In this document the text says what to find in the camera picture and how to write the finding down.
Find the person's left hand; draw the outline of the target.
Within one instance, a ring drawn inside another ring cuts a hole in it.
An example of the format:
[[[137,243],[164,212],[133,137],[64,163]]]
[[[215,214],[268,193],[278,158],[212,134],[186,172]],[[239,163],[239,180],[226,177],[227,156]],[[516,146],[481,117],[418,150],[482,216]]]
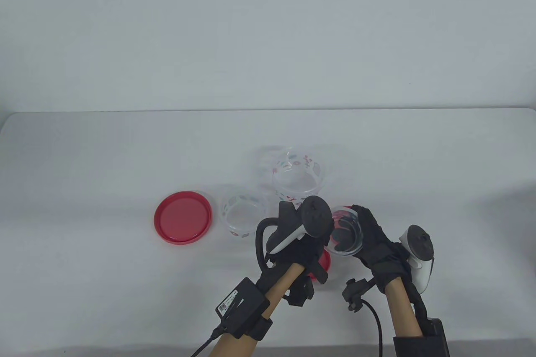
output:
[[[293,240],[282,251],[269,254],[264,251],[262,240],[256,239],[257,263],[262,272],[268,271],[274,277],[281,278],[291,267],[297,266],[300,271],[296,276],[313,275],[320,284],[325,284],[329,275],[320,265],[324,248],[328,245],[331,233],[320,238],[305,235],[302,239]]]

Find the person's right hand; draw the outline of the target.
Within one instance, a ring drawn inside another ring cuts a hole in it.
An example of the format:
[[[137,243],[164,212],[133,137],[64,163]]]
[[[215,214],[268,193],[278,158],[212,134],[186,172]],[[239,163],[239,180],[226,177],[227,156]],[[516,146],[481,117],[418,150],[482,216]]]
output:
[[[372,212],[360,205],[339,206],[332,209],[332,217],[335,229],[328,250],[337,256],[358,258],[373,274],[381,293],[394,289],[406,292],[411,279],[409,254],[386,236]]]

